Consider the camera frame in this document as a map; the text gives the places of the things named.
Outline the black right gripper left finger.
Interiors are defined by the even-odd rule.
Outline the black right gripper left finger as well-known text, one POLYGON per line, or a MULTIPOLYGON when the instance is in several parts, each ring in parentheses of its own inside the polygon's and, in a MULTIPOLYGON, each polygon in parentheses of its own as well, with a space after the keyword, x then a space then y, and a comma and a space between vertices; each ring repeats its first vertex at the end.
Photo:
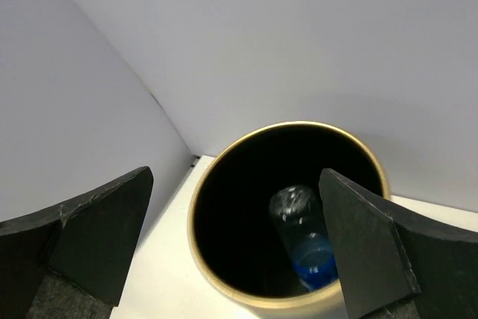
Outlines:
POLYGON ((109 318, 120 303, 154 177, 139 167, 1 222, 2 318, 109 318))

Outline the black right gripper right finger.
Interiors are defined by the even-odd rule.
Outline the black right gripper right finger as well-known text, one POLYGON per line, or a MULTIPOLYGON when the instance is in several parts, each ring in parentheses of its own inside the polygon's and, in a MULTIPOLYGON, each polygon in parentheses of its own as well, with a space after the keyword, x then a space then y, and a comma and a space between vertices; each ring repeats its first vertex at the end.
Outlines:
POLYGON ((476 318, 477 233, 425 217, 340 173, 320 198, 350 318, 476 318))

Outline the blue label water bottle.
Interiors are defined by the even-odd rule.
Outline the blue label water bottle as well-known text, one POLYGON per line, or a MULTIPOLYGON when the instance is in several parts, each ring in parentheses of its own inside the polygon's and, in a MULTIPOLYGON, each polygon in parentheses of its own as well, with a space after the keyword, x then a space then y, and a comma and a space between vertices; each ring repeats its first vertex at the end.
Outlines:
POLYGON ((269 215, 295 273, 308 291, 338 280, 321 202, 312 188, 293 185, 274 194, 269 215))

